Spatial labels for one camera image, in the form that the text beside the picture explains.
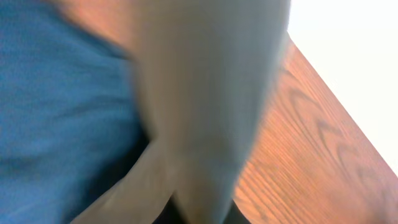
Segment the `khaki shorts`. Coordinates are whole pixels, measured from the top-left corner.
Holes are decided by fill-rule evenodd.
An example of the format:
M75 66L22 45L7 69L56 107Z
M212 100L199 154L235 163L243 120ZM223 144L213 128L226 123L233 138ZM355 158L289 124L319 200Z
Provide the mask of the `khaki shorts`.
M126 1L150 144L76 223L246 223L233 192L287 38L289 1Z

